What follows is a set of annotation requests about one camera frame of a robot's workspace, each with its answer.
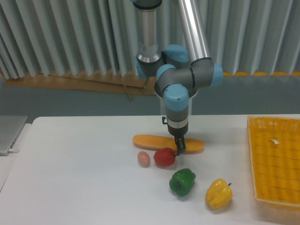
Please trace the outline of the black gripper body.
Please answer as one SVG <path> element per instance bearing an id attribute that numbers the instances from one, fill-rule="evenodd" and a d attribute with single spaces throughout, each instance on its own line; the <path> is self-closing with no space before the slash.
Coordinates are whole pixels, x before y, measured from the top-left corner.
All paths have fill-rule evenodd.
<path id="1" fill-rule="evenodd" d="M 174 128 L 167 125 L 168 131 L 174 137 L 183 137 L 188 132 L 188 124 L 181 128 Z"/>

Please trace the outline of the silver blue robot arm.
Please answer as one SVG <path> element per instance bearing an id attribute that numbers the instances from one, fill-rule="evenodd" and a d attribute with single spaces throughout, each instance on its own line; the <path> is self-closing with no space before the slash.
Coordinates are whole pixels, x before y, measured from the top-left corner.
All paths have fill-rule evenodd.
<path id="1" fill-rule="evenodd" d="M 189 99 L 200 87 L 218 85 L 223 69 L 209 52 L 199 7 L 195 0 L 176 1 L 186 47 L 169 45 L 158 50 L 157 10 L 160 0 L 134 0 L 137 12 L 138 51 L 136 67 L 140 77 L 156 77 L 156 91 L 165 105 L 166 124 L 174 137 L 177 155 L 186 151 Z"/>

